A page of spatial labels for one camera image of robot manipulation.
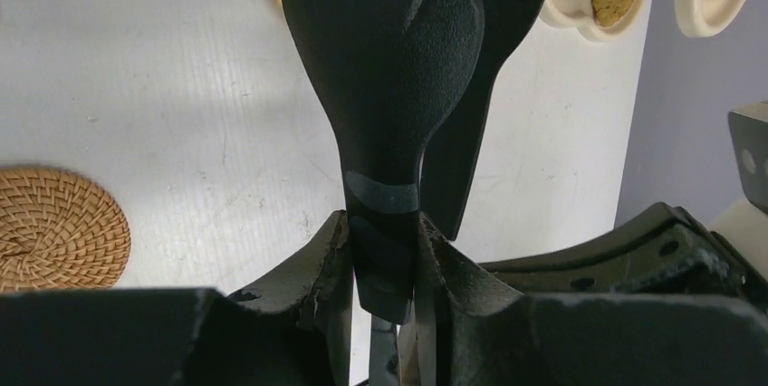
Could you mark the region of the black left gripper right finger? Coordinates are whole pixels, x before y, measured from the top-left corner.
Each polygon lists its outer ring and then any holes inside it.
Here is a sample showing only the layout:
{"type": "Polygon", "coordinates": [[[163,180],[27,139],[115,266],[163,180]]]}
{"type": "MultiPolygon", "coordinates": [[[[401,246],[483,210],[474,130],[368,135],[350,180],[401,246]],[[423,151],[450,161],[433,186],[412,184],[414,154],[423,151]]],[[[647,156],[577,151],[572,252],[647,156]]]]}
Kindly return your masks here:
{"type": "Polygon", "coordinates": [[[423,385],[764,385],[767,317],[735,297],[523,294],[423,220],[423,385]]]}

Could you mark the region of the metal tongs with black tips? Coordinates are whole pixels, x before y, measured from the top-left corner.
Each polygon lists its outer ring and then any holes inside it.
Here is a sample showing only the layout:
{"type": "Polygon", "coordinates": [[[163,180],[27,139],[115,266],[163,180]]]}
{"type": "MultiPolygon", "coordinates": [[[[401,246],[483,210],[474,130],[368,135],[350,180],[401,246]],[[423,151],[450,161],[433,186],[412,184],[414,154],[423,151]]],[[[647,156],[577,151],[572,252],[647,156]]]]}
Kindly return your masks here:
{"type": "Polygon", "coordinates": [[[544,0],[283,0],[339,154],[371,384],[395,383],[394,329],[418,325],[425,385],[454,342],[424,225],[460,228],[494,82],[544,0]]]}

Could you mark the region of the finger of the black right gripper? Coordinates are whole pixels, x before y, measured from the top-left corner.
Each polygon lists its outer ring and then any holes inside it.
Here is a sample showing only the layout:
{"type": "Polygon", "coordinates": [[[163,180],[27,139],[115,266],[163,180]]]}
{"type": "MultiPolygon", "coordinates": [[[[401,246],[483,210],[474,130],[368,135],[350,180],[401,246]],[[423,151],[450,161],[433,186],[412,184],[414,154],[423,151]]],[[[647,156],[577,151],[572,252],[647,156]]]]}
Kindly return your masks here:
{"type": "Polygon", "coordinates": [[[482,267],[525,293],[767,297],[766,279],[723,236],[662,202],[577,246],[482,267]]]}

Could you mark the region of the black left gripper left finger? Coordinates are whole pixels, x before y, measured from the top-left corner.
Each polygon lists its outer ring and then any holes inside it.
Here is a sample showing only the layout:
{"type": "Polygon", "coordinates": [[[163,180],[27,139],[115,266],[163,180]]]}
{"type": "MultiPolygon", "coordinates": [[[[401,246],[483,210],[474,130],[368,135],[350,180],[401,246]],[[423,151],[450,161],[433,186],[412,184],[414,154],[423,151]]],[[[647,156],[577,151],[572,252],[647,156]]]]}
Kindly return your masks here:
{"type": "Polygon", "coordinates": [[[1,299],[4,385],[346,385],[348,223],[230,294],[214,288],[61,290],[1,299]]]}

